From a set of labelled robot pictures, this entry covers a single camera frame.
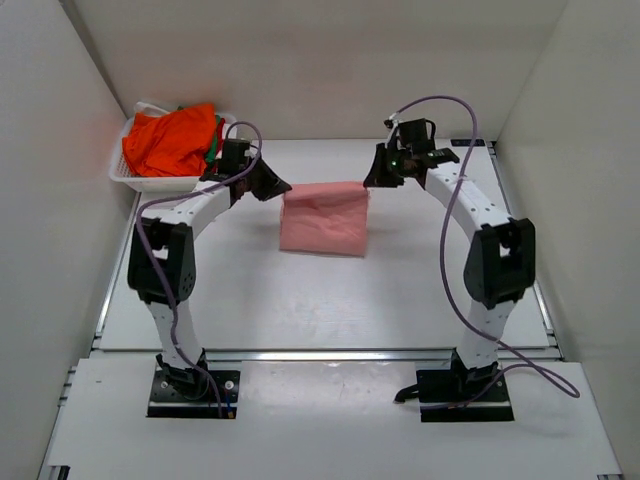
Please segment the pink t shirt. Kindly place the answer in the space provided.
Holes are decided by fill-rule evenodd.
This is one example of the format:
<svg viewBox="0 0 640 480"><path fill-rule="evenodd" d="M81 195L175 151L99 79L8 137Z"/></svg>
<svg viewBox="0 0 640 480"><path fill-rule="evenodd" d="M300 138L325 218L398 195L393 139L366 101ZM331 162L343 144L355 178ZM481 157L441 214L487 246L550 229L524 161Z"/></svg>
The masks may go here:
<svg viewBox="0 0 640 480"><path fill-rule="evenodd" d="M359 182L297 184L283 196L280 249L363 257L369 191Z"/></svg>

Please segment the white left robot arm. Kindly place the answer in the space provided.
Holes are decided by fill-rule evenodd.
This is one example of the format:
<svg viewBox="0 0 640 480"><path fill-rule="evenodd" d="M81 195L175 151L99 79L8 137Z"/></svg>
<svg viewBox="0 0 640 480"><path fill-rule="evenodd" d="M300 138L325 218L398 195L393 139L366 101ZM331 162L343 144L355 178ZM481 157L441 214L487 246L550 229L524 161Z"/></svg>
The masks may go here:
<svg viewBox="0 0 640 480"><path fill-rule="evenodd" d="M208 167L190 192L149 201L137 212L127 282L153 317L164 381L189 400L218 394L189 307L195 240L244 194L266 202L291 189L261 157L250 156L237 166Z"/></svg>

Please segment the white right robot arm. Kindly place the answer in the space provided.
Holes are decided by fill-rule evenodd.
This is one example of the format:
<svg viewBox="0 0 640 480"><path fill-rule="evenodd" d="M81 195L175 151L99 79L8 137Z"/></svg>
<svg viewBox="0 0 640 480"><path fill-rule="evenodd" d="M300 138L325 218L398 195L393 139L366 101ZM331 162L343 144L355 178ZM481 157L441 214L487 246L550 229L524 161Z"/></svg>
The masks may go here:
<svg viewBox="0 0 640 480"><path fill-rule="evenodd" d="M437 199L445 218L455 221L470 242L463 281L471 298L467 330L451 358L449 391L471 400L498 371L498 341L516 304L535 280L535 227L495 205L462 172L448 149L414 156L409 150L376 145L363 185L396 188L408 178Z"/></svg>

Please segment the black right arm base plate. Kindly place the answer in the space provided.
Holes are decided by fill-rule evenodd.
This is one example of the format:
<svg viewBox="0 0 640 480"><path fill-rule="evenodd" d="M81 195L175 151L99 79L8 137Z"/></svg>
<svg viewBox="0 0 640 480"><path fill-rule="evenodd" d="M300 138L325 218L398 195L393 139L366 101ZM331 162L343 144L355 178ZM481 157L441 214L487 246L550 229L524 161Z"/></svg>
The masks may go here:
<svg viewBox="0 0 640 480"><path fill-rule="evenodd" d="M515 420L506 381L463 386L452 370L417 370L416 382L399 390L395 404L417 400L423 423L493 423Z"/></svg>

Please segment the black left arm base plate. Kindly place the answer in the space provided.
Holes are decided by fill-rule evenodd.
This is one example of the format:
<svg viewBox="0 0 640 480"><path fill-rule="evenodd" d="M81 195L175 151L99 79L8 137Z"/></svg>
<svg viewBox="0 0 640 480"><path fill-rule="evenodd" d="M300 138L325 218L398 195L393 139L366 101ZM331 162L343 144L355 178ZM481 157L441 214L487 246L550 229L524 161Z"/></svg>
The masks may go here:
<svg viewBox="0 0 640 480"><path fill-rule="evenodd" d="M237 418L240 393L240 370L215 370L212 376L219 397L208 388L186 396L179 393L164 378L161 370L154 372L147 405L148 418L219 419Z"/></svg>

